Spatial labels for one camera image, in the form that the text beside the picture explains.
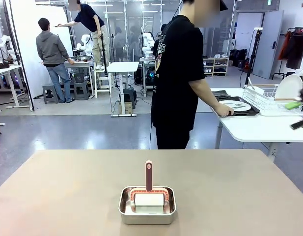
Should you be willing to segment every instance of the ladder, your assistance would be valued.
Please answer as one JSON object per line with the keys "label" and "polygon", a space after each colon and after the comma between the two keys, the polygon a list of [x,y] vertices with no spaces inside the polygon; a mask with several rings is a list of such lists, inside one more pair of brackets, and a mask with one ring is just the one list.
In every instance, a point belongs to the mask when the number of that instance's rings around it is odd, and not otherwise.
{"label": "ladder", "polygon": [[[111,74],[108,73],[108,76],[106,77],[104,74],[104,69],[96,70],[97,63],[94,63],[94,88],[95,88],[95,97],[97,98],[97,95],[99,92],[109,92],[110,97],[112,98],[112,85],[111,85]],[[102,85],[102,81],[106,80],[108,81],[108,85]]]}

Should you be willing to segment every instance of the stool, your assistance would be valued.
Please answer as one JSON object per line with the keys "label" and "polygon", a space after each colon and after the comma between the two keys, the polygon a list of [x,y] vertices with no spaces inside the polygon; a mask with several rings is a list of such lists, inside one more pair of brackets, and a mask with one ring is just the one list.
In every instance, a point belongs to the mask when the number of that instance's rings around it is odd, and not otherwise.
{"label": "stool", "polygon": [[90,92],[87,82],[74,83],[74,94],[76,100],[88,100]]}
{"label": "stool", "polygon": [[58,103],[58,97],[54,85],[52,84],[43,85],[42,89],[43,89],[43,98],[45,104],[47,104],[47,101],[53,101],[55,103]]}
{"label": "stool", "polygon": [[136,108],[136,99],[135,99],[135,96],[134,96],[134,93],[135,93],[134,88],[130,87],[128,89],[124,89],[123,93],[124,93],[124,95],[126,95],[126,94],[129,95],[130,101],[132,103],[132,107],[133,107],[133,109],[135,109]]}

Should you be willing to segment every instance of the khaki pants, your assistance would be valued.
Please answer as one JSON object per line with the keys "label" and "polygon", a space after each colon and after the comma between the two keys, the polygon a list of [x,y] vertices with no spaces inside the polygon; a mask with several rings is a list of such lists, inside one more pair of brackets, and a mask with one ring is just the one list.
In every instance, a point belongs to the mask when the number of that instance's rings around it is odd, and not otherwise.
{"label": "khaki pants", "polygon": [[[101,32],[103,33],[103,42],[104,42],[104,49],[105,49],[105,55],[106,55],[106,64],[107,66],[109,65],[110,61],[110,41],[109,41],[109,35],[108,35],[108,30],[107,27],[104,25],[100,28]],[[94,61],[98,64],[101,64],[101,54],[102,54],[102,41],[100,38],[100,35],[98,35],[98,31],[95,31],[92,33],[92,39],[93,39],[93,57]]]}

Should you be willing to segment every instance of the printed graphic on shirt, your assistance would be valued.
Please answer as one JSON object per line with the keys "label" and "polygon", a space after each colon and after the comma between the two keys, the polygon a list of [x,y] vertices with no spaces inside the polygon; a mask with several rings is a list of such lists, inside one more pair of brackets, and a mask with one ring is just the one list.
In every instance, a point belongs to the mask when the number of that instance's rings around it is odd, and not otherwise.
{"label": "printed graphic on shirt", "polygon": [[158,69],[160,68],[162,53],[165,52],[165,44],[163,43],[164,40],[165,40],[165,35],[160,38],[161,43],[159,44],[159,47],[158,47],[158,56],[156,59],[156,72],[155,72],[156,77],[159,77],[159,74],[157,74],[157,72],[158,72]]}

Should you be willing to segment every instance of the floor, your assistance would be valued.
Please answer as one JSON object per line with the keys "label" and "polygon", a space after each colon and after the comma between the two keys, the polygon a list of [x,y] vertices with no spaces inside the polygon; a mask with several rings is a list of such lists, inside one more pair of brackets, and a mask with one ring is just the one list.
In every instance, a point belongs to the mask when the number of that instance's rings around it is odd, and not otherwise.
{"label": "floor", "polygon": [[[230,67],[228,76],[208,77],[207,80],[212,88],[237,88],[240,75],[237,68]],[[251,80],[254,84],[272,83],[271,80],[256,76],[252,76]],[[115,103],[117,95],[117,91],[113,93],[111,102],[108,94],[105,94],[97,99],[71,104],[44,105],[42,99],[36,99],[35,113],[28,109],[7,110],[5,105],[0,106],[3,109],[0,122],[7,124],[0,127],[3,133],[0,135],[0,185],[40,149],[149,149],[149,143],[151,149],[156,149],[154,129],[150,139],[151,94],[143,99],[138,95],[136,118],[111,118],[107,114],[111,114],[111,104]],[[9,98],[9,94],[0,94],[0,103],[10,101]],[[199,104],[197,111],[194,131],[187,148],[213,149],[218,119],[204,103]],[[222,134],[220,147],[253,148],[267,153],[265,145],[240,143],[226,130]],[[281,144],[275,164],[303,192],[303,144]]]}
{"label": "floor", "polygon": [[[110,116],[0,116],[0,185],[36,150],[41,149],[149,149],[150,115],[135,118]],[[189,149],[213,149],[218,119],[198,113]],[[156,149],[155,130],[151,148]],[[240,143],[225,130],[221,148],[267,149],[258,143]],[[303,144],[281,144],[275,164],[303,192]]]}
{"label": "floor", "polygon": [[[246,79],[246,73],[241,73],[236,67],[229,67],[228,75],[219,76],[219,77],[207,77],[207,80],[212,88],[238,88],[240,86],[240,75],[242,80],[241,84],[243,85]],[[260,78],[258,76],[251,75],[251,80],[254,84],[279,84],[281,79],[275,78],[274,81]],[[139,92],[141,86],[133,86],[138,93],[138,105],[135,109],[136,114],[149,114],[151,109],[151,97],[152,92],[148,92],[148,96],[145,98]],[[112,99],[110,101],[110,96],[108,93],[99,93],[98,98],[92,98],[90,100],[78,100],[70,104],[53,104],[48,103],[44,104],[43,98],[35,99],[34,106],[35,112],[31,112],[28,108],[21,109],[6,109],[5,106],[1,105],[0,116],[56,116],[56,115],[109,115],[113,111],[118,113],[118,106],[113,105],[118,100],[119,91],[117,88],[112,90]],[[11,94],[9,93],[0,93],[0,103],[9,102]],[[211,112],[210,108],[202,101],[199,102],[197,112]]]}

